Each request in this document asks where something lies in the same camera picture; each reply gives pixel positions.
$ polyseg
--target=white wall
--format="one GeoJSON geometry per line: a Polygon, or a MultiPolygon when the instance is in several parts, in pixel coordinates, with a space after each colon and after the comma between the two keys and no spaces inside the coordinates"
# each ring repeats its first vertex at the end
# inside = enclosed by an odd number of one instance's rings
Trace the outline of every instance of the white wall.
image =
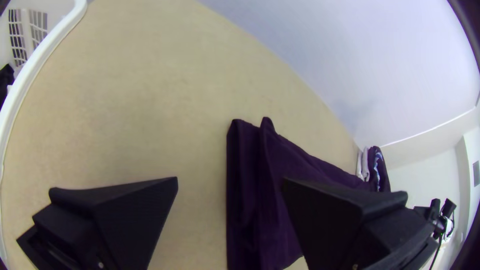
{"type": "Polygon", "coordinates": [[[446,0],[199,0],[284,59],[355,142],[383,146],[475,106],[480,75],[446,0]]]}
{"type": "Polygon", "coordinates": [[[466,148],[470,187],[470,208],[468,215],[467,232],[470,231],[474,222],[475,214],[480,202],[480,185],[474,187],[473,163],[480,161],[480,128],[475,128],[463,136],[466,148]]]}
{"type": "Polygon", "coordinates": [[[381,147],[389,170],[438,155],[457,145],[463,135],[478,127],[480,106],[437,128],[381,147]]]}
{"type": "MultiPolygon", "coordinates": [[[[392,191],[408,193],[407,207],[409,208],[430,206],[431,200],[435,198],[439,198],[442,204],[446,198],[457,205],[460,204],[459,171],[454,148],[422,161],[389,170],[388,176],[392,191]]],[[[454,215],[455,220],[459,221],[458,210],[454,215]]],[[[455,230],[452,240],[445,244],[444,249],[438,254],[435,262],[437,269],[447,269],[451,263],[452,254],[460,248],[456,240],[457,233],[458,231],[455,230]]]]}

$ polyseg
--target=dark purple cloth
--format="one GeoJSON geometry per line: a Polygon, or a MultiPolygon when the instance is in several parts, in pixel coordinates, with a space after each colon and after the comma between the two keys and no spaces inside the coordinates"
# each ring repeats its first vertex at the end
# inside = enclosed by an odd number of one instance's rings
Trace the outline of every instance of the dark purple cloth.
{"type": "Polygon", "coordinates": [[[376,189],[278,135],[267,117],[260,128],[233,120],[226,148],[229,270],[280,270],[302,256],[280,192],[284,177],[357,190],[376,189]]]}
{"type": "Polygon", "coordinates": [[[369,177],[369,182],[372,183],[372,185],[379,185],[380,189],[378,191],[380,192],[391,192],[390,188],[390,179],[389,179],[389,174],[387,173],[387,165],[385,164],[385,158],[384,155],[382,154],[382,151],[380,150],[380,147],[378,146],[372,146],[370,149],[368,149],[368,156],[367,156],[367,162],[368,162],[368,170],[370,171],[370,177],[369,177]],[[377,160],[377,172],[375,171],[375,156],[377,153],[381,154],[381,158],[377,160]]]}

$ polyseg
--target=clothing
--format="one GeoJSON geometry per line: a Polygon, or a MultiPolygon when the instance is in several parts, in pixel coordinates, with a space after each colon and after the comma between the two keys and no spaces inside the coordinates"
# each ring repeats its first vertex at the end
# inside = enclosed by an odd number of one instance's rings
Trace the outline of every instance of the clothing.
{"type": "Polygon", "coordinates": [[[370,169],[369,169],[369,148],[365,147],[361,155],[361,175],[364,181],[370,179],[370,169]]]}
{"type": "Polygon", "coordinates": [[[373,146],[368,150],[368,168],[370,170],[369,182],[377,186],[377,191],[390,192],[391,187],[387,165],[378,146],[373,146]]]}
{"type": "Polygon", "coordinates": [[[9,64],[0,69],[0,108],[4,105],[4,101],[7,98],[7,86],[12,85],[14,81],[14,69],[9,64]]]}
{"type": "Polygon", "coordinates": [[[356,171],[355,171],[355,175],[360,178],[360,179],[364,179],[364,176],[362,175],[362,157],[363,157],[364,153],[360,150],[358,150],[358,156],[356,157],[356,171]]]}
{"type": "Polygon", "coordinates": [[[233,120],[226,153],[229,270],[280,270],[302,256],[281,195],[284,177],[357,190],[377,188],[278,135],[267,117],[260,127],[233,120]]]}

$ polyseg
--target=white laundry basket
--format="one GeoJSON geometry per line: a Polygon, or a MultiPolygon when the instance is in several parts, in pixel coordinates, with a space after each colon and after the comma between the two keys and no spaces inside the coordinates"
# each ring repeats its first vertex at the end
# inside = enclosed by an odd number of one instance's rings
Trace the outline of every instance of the white laundry basket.
{"type": "MultiPolygon", "coordinates": [[[[0,109],[0,181],[10,132],[30,85],[86,11],[86,0],[10,0],[0,16],[0,69],[10,64],[15,71],[0,109]]],[[[0,257],[8,265],[1,222],[0,257]]]]}

